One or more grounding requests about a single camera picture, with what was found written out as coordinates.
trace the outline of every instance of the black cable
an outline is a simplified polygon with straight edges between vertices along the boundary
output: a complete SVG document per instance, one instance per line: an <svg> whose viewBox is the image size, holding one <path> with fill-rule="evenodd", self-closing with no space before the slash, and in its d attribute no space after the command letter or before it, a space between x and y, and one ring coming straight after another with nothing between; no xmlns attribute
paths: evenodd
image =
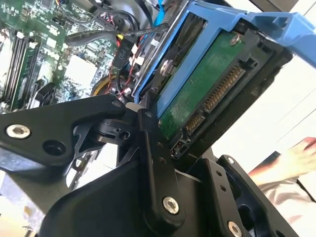
<svg viewBox="0 0 316 237"><path fill-rule="evenodd" d="M95 0L89 0L89 2L93 6L95 6L98 10L100 10L102 12L106 12L110 15L118 15L120 18L128 21L131 25L132 30L139 29L139 23L138 23L136 17L134 15L130 14L129 12L124 11L124 10L113 10L107 5L103 5L103 7L101 7Z"/></svg>
<svg viewBox="0 0 316 237"><path fill-rule="evenodd" d="M108 38L109 40L116 43L117 31L85 31L77 32L72 35L65 37L65 43L71 47L78 47L91 43L93 41Z"/></svg>
<svg viewBox="0 0 316 237"><path fill-rule="evenodd" d="M159 32L162 30L166 30L169 28L167 23L160 24L158 26L144 29L144 30L137 30L137 31L128 31L128 32L118 32L118 31L101 31L101 30L93 30L93 31L85 31L85 32L78 32L72 35L66 36L65 43L68 46L81 46L95 40L99 40L102 38L109 38L112 41L116 42L115 36L117 34L121 34L123 36L144 36L150 33Z"/></svg>
<svg viewBox="0 0 316 237"><path fill-rule="evenodd" d="M120 34L123 36L144 36L148 35L150 33L155 33L163 30L169 29L168 23L162 23L160 25L148 28L148 29L143 29L143 30L137 30L137 31L127 31L127 32L121 32Z"/></svg>
<svg viewBox="0 0 316 237"><path fill-rule="evenodd" d="M117 90L118 90L118 93L119 95L121 95L125 100L127 100L128 102L130 102L130 99L128 99L125 95L124 95L124 92L122 90L122 87L120 85L120 74L121 74L121 70L119 70L117 72L117 75L115 77L115 80L116 80L116 83L117 83Z"/></svg>
<svg viewBox="0 0 316 237"><path fill-rule="evenodd" d="M152 27L153 26L153 18L152 18L152 15L151 13L149 12L145 2L143 0L134 0L137 5L139 5L139 7L143 10L145 16L147 17L148 21L149 21L149 24L150 26Z"/></svg>

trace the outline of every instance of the ram slot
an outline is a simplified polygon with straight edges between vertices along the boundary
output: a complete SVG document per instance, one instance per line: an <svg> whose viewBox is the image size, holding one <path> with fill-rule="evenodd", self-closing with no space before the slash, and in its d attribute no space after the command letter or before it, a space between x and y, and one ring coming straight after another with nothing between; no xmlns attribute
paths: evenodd
<svg viewBox="0 0 316 237"><path fill-rule="evenodd" d="M1 99L1 101L4 101L8 104L12 102L14 97L27 46L28 42L15 37L12 47L10 67L5 80L4 91Z"/></svg>
<svg viewBox="0 0 316 237"><path fill-rule="evenodd" d="M27 66L27 69L25 70L24 76L23 77L27 77L28 80L26 81L26 85L24 87L23 90L23 94L22 94L22 103L25 104L31 97L32 95L32 83L35 82L36 78L35 77L35 73L34 73L34 68L36 65L36 61L37 61L37 57L39 54L40 48L36 47L32 53L32 55L29 56L28 60L29 60L29 64Z"/></svg>

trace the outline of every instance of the blue plastic bracket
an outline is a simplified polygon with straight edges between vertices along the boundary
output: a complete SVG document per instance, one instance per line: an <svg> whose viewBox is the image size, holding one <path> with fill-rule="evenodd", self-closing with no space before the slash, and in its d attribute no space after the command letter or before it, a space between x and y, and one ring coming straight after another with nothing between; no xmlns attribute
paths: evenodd
<svg viewBox="0 0 316 237"><path fill-rule="evenodd" d="M240 19L252 23L275 42L288 48L294 54L316 68L315 26L299 13L254 13L203 1L191 2L188 5L187 14L189 12L204 18L208 22L195 45L173 76L172 81L160 95L157 102L158 117L163 114L174 97L178 94L220 31L232 31Z"/></svg>

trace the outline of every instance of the white surface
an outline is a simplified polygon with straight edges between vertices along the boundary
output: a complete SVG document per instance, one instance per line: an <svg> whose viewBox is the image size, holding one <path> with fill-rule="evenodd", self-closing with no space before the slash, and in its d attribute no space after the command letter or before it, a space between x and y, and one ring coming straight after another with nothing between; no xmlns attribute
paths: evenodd
<svg viewBox="0 0 316 237"><path fill-rule="evenodd" d="M314 2L300 0L293 11L305 14ZM306 17L316 23L315 6ZM315 89L316 70L294 57L271 87L212 146L215 156L231 155L249 172L273 151L283 151L292 142L302 140L302 131L292 135L292 141L284 138L316 108ZM306 135L313 135L311 129L301 129L306 129Z"/></svg>
<svg viewBox="0 0 316 237"><path fill-rule="evenodd" d="M233 8L237 8L245 11L261 12L253 3L249 0L226 0L226 2Z"/></svg>
<svg viewBox="0 0 316 237"><path fill-rule="evenodd" d="M71 57L67 66L65 77L69 77L74 82L88 87L90 86L96 71L97 68L94 64L74 55Z"/></svg>
<svg viewBox="0 0 316 237"><path fill-rule="evenodd" d="M118 146L106 144L98 158L90 165L87 172L80 178L78 188L105 175L116 167Z"/></svg>

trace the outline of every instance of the blue cable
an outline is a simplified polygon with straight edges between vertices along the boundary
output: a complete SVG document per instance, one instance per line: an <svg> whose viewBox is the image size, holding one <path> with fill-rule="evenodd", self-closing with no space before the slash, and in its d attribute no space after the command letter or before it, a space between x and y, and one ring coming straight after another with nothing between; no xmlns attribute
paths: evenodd
<svg viewBox="0 0 316 237"><path fill-rule="evenodd" d="M162 5L162 1L163 0L158 0L160 11L158 13L156 20L154 21L154 26L161 24L163 21L163 18L164 18L164 9L163 9L163 5Z"/></svg>

